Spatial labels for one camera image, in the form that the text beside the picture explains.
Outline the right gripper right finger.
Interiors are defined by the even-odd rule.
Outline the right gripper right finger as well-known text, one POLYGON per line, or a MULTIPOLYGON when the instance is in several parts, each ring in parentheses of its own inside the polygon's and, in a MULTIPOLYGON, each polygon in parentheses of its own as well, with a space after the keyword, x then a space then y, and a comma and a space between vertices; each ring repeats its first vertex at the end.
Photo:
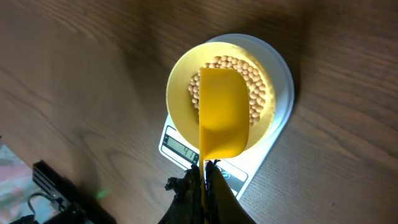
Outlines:
POLYGON ((212 224, 256 224, 225 181, 217 162, 208 161, 206 171, 206 220, 212 224))

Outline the yellow measuring scoop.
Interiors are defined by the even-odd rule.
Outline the yellow measuring scoop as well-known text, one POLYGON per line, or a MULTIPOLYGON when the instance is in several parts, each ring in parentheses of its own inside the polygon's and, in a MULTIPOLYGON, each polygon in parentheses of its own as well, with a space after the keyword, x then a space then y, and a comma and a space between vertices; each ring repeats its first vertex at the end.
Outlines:
POLYGON ((201 205, 205 223, 211 223, 206 167, 211 160, 240 155, 249 137, 248 91, 243 77, 232 69, 200 70, 199 168, 202 177, 201 205))

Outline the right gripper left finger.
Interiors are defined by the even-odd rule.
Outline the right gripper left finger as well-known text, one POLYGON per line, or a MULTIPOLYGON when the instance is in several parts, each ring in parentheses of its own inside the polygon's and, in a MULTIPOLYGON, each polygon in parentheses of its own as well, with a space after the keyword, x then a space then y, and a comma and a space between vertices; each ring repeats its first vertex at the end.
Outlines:
POLYGON ((173 190, 174 198, 159 224, 204 224, 204 208, 201 204, 201 177, 197 165, 185 171, 183 178, 170 177, 165 190, 173 190))

